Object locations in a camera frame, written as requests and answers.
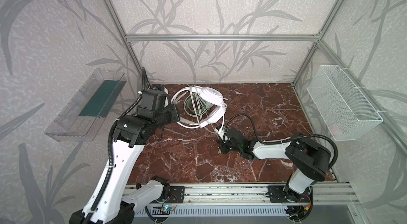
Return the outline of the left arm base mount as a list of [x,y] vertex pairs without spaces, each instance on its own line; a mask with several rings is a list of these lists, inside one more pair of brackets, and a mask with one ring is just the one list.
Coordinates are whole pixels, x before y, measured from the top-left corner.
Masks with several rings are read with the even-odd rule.
[[184,186],[170,185],[168,188],[164,188],[164,192],[158,200],[152,201],[152,203],[183,203],[185,196]]

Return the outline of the white headphones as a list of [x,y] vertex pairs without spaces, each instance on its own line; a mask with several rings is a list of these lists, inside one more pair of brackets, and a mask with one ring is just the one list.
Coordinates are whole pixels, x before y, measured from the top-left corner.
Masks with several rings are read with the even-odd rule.
[[184,87],[176,92],[171,99],[171,103],[177,104],[186,94],[189,94],[192,110],[197,122],[180,118],[180,121],[177,123],[187,129],[197,129],[222,120],[221,126],[217,129],[217,131],[221,131],[225,125],[227,108],[223,95],[216,89],[193,85]]

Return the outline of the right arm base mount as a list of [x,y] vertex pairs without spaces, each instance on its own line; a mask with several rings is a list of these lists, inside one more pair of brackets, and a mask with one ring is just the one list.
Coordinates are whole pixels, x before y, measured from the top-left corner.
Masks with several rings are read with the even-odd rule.
[[266,197],[271,203],[310,203],[313,193],[307,188],[304,193],[299,194],[291,189],[286,189],[285,185],[267,186]]

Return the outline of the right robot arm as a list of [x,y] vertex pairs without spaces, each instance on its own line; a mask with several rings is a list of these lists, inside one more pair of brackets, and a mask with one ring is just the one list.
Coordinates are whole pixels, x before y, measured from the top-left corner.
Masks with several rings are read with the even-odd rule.
[[326,172],[331,169],[339,157],[336,143],[321,134],[298,133],[284,140],[260,140],[252,118],[247,117],[253,127],[255,140],[247,139],[243,133],[230,124],[217,126],[217,142],[221,153],[234,151],[250,161],[265,159],[290,160],[297,170],[291,174],[286,185],[278,191],[277,196],[289,202],[298,202],[307,197],[312,205],[312,186],[323,182]]

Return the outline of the mint green headphones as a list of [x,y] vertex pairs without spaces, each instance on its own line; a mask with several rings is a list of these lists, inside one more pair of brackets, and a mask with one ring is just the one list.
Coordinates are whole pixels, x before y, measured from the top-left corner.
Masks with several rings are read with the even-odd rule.
[[188,96],[183,103],[186,114],[193,118],[206,114],[212,107],[213,104],[205,101],[196,93]]

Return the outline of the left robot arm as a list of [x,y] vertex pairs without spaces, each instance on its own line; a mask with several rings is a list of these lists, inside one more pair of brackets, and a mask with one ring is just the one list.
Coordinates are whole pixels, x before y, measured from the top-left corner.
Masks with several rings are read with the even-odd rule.
[[169,193],[168,180],[155,177],[136,191],[133,202],[123,201],[129,176],[149,138],[180,120],[177,107],[166,101],[169,94],[151,86],[144,68],[141,79],[138,98],[109,131],[108,162],[96,189],[84,208],[71,215],[71,224],[130,224],[140,209]]

